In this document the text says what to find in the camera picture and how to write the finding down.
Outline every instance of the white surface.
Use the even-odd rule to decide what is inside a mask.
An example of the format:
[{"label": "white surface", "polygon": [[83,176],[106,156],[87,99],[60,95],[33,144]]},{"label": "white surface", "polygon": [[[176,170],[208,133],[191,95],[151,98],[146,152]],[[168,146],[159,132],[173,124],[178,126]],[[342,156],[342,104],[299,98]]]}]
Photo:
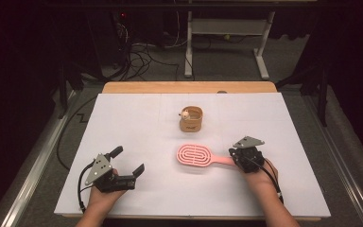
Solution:
[{"label": "white surface", "polygon": [[[201,131],[180,131],[179,112],[186,106],[202,108]],[[232,144],[245,135],[265,141],[258,149],[277,166],[285,206],[293,216],[330,216],[278,93],[99,95],[55,213],[81,214],[79,173],[98,153],[123,146],[124,151],[111,161],[120,175],[130,175],[142,163],[146,171],[137,179],[136,189],[116,203],[111,216],[261,217],[260,207],[235,166],[183,166],[176,159],[178,148],[186,143],[228,156]],[[89,189],[82,192],[85,203],[88,196]]]}]

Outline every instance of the gray carpet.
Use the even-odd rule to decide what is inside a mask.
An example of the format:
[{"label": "gray carpet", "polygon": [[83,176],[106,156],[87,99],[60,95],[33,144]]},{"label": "gray carpet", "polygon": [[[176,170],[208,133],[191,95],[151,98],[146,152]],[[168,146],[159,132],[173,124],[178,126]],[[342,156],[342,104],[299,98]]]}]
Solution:
[{"label": "gray carpet", "polygon": [[[271,81],[278,81],[290,76],[301,55],[306,39],[290,41],[286,38],[269,40],[264,52],[264,59]],[[193,55],[193,68],[195,80],[261,80],[256,68],[251,48],[257,46],[258,39],[251,38],[238,44],[225,44],[224,42],[212,42],[211,48],[196,49]],[[205,39],[197,39],[195,47],[208,46]],[[175,65],[164,65],[152,61],[148,70],[141,76],[132,80],[191,80],[183,76],[184,48],[171,48],[160,50],[149,48],[149,53],[156,61],[170,64],[179,64],[176,72]],[[110,74],[111,67],[106,67],[105,72]],[[297,132],[302,140],[303,147],[314,169],[315,175],[323,190],[323,195],[329,206],[332,216],[317,222],[301,221],[301,226],[363,226],[363,220],[358,215],[346,185],[332,159],[328,143],[325,141],[317,119],[314,118],[308,107],[306,98],[299,93],[298,85],[288,85],[281,89],[285,103]],[[72,114],[78,107],[101,92],[102,85],[86,84],[86,88],[80,93],[79,99],[70,111]],[[94,107],[94,101],[79,110],[88,119]],[[333,91],[328,93],[327,115],[328,131],[342,155],[350,167],[350,170],[363,192],[363,148],[355,136],[350,123],[338,106]],[[70,166],[77,152],[86,123],[80,122],[80,115],[69,122],[60,141],[60,157]],[[0,204],[0,225],[16,197],[26,174],[31,169],[33,161],[38,156],[43,138],[30,152],[18,176],[13,182],[12,188],[2,199]],[[61,188],[67,176],[67,170],[61,166],[53,152],[45,171],[38,183],[26,211],[21,216],[18,226],[74,226],[77,218],[64,218],[53,214]],[[115,220],[115,226],[242,226],[241,221],[159,221],[159,220]],[[263,223],[251,223],[247,226],[262,226]]]}]

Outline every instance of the dark background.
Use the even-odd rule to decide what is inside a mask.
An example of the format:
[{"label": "dark background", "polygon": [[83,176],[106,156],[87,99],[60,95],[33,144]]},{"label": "dark background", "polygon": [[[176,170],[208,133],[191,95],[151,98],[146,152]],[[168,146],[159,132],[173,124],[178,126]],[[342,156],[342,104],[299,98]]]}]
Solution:
[{"label": "dark background", "polygon": [[[181,22],[185,16],[181,13]],[[287,34],[295,39],[311,33],[297,71],[333,56],[328,61],[330,85],[363,144],[363,3],[358,1],[353,20],[333,40],[338,35],[334,32],[341,31],[336,28],[347,22],[347,15],[340,16],[280,10],[270,38]],[[81,72],[102,79],[100,65],[108,59],[105,56],[118,60],[122,46],[111,39],[115,36],[109,17],[107,13],[50,13],[36,1],[0,1],[0,200],[53,113],[51,95],[58,88],[59,71],[64,70],[73,88],[82,89]],[[157,45],[162,44],[163,30],[177,32],[174,14],[168,12],[129,12],[128,23],[136,37]],[[185,26],[181,23],[182,36]],[[332,54],[325,51],[326,46],[337,44]],[[108,46],[106,53],[102,45]]]}]

